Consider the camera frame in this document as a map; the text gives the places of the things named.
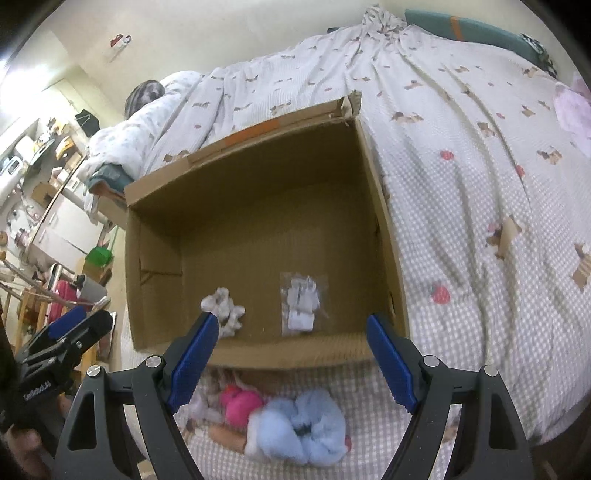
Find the left hand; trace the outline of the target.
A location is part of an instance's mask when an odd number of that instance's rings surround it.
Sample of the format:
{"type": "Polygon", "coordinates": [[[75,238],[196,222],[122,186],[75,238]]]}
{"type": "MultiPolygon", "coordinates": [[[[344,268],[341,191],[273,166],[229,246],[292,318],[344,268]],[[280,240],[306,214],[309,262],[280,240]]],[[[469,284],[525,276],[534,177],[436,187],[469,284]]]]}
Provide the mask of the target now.
{"type": "Polygon", "coordinates": [[[43,445],[33,429],[15,429],[1,435],[2,479],[49,479],[50,470],[41,458],[43,445]]]}

